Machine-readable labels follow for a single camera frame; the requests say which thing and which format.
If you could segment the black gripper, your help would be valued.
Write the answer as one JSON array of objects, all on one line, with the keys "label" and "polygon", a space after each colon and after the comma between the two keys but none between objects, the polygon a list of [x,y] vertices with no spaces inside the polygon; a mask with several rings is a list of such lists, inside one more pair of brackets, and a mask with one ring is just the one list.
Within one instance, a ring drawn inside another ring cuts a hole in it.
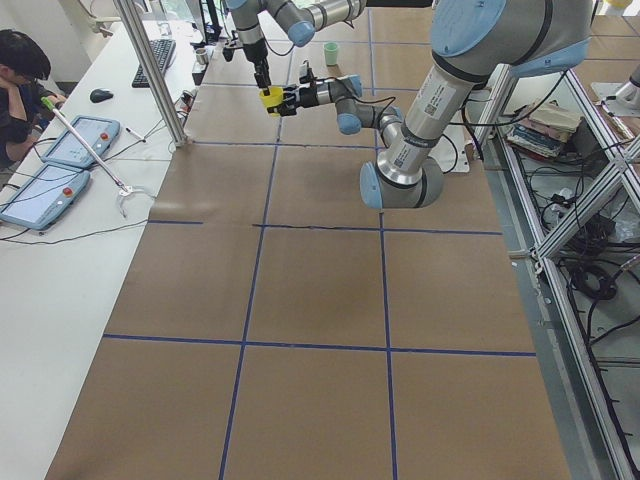
[{"label": "black gripper", "polygon": [[224,44],[222,55],[226,62],[231,62],[236,50],[242,50],[246,59],[254,64],[254,78],[264,96],[270,96],[271,80],[267,59],[267,45],[264,39],[255,43],[243,43],[240,39],[230,39]]},{"label": "black gripper", "polygon": [[305,60],[299,68],[299,85],[287,85],[283,88],[283,100],[277,106],[281,117],[294,116],[298,108],[312,108],[318,105],[318,78]]}]

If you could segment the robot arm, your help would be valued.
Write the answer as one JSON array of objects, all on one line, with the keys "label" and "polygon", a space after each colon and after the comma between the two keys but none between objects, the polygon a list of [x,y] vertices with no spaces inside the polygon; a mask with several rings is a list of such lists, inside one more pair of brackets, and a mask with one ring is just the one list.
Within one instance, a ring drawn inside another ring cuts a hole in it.
[{"label": "robot arm", "polygon": [[223,48],[223,56],[231,62],[234,51],[241,49],[254,66],[254,78],[258,88],[270,94],[271,80],[267,41],[259,14],[266,11],[295,47],[308,44],[314,35],[330,25],[350,22],[359,17],[366,1],[335,0],[315,1],[307,7],[298,7],[289,0],[236,0],[225,1],[235,26],[235,34]]},{"label": "robot arm", "polygon": [[431,150],[471,90],[505,64],[517,78],[566,71],[588,52],[588,1],[440,1],[431,25],[433,66],[408,110],[366,105],[354,75],[299,84],[273,96],[272,115],[334,104],[346,135],[379,132],[384,149],[360,171],[362,201],[372,209],[422,208],[443,188]]}]

